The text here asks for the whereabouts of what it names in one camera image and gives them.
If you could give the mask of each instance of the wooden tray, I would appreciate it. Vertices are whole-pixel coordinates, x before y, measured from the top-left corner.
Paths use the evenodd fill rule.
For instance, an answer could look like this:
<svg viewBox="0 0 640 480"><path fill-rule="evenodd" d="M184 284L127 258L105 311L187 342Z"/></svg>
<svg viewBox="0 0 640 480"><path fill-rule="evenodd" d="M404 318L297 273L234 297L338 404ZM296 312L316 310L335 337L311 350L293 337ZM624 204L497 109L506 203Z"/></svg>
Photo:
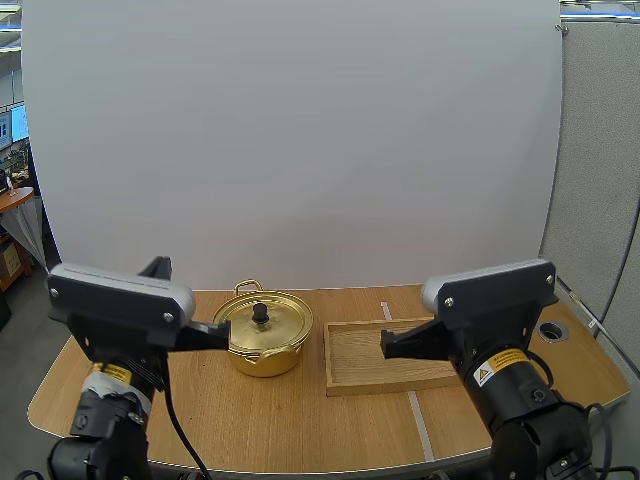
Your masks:
<svg viewBox="0 0 640 480"><path fill-rule="evenodd" d="M327 397L406 392L460 385L449 362L393 358L380 350L380 330L406 332L431 318L327 323Z"/></svg>

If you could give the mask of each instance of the white tape line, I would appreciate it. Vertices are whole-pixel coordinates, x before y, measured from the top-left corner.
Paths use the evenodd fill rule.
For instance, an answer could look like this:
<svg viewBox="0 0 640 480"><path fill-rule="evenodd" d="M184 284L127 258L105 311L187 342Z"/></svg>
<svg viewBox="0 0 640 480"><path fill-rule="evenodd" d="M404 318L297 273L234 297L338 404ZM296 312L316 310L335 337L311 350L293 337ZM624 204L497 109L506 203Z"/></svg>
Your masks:
<svg viewBox="0 0 640 480"><path fill-rule="evenodd" d="M422 410L420 410L418 396L413 390L409 392L409 403L411 403L411 410L413 410L413 416L416 419L416 426L418 427L418 433L420 434L424 460L425 462L433 462L435 458L433 456L433 450L431 449L431 440L429 439L427 427L424 424L424 418L422 417Z"/></svg>
<svg viewBox="0 0 640 480"><path fill-rule="evenodd" d="M380 306L382 307L382 313L384 314L384 319L388 322L392 320L391 312L389 311L389 305L387 302L381 302ZM413 417L416 419L416 427L418 428L418 434L420 435L420 442L422 443L422 452L424 453L425 462L433 462L435 460L433 456L433 450L431 449L431 440L429 439L429 433L427 432L427 427L424 424L424 418L422 417L422 410L420 410L420 403L418 402L418 397L416 392L410 391L409 395L409 403L411 404L411 411L413 412Z"/></svg>
<svg viewBox="0 0 640 480"><path fill-rule="evenodd" d="M381 302L380 306L382 307L382 313L384 314L384 319L387 322L390 322L392 318L391 318L391 312L389 311L389 305L387 305L387 302Z"/></svg>

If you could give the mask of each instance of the computer monitor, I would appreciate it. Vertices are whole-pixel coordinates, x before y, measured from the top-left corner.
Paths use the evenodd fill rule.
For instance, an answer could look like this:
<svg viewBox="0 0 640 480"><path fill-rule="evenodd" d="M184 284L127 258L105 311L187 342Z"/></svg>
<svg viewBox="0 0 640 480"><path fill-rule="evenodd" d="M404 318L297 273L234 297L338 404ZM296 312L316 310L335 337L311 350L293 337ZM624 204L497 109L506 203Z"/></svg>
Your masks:
<svg viewBox="0 0 640 480"><path fill-rule="evenodd" d="M29 136L27 111L24 105L11 109L11 140L17 142Z"/></svg>

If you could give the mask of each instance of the yellow warning sticker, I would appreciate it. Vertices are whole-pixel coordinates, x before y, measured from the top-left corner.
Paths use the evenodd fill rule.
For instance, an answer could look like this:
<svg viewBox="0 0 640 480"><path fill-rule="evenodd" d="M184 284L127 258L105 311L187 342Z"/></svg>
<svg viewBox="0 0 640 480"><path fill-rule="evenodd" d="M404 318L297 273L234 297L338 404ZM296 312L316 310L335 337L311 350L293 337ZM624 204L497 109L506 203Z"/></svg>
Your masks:
<svg viewBox="0 0 640 480"><path fill-rule="evenodd" d="M116 380L120 380L121 382L131 384L131 372L126 368L119 367L118 365L113 365L109 363L106 366L106 368L102 370L102 363L94 363L93 371L106 373L107 375L115 378Z"/></svg>
<svg viewBox="0 0 640 480"><path fill-rule="evenodd" d="M519 348L510 348L491 357L488 362L494 372L502 370L504 367L517 362L526 362L529 359Z"/></svg>
<svg viewBox="0 0 640 480"><path fill-rule="evenodd" d="M482 365L480 365L473 373L473 378L476 379L479 386L483 386L491 379L491 377L503 368L517 362L527 362L528 360L529 359L524 352L518 348L503 350L502 352L495 354L486 362L482 363Z"/></svg>

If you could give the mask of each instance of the cardboard box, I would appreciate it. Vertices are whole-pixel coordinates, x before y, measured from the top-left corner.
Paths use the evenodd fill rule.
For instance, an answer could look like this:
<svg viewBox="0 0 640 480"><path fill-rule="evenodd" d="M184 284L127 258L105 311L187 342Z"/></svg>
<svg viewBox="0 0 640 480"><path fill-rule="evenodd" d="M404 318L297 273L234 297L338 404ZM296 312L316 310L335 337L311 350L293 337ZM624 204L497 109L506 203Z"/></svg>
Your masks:
<svg viewBox="0 0 640 480"><path fill-rule="evenodd" d="M13 242L0 245L0 277L11 277L20 269L20 257Z"/></svg>

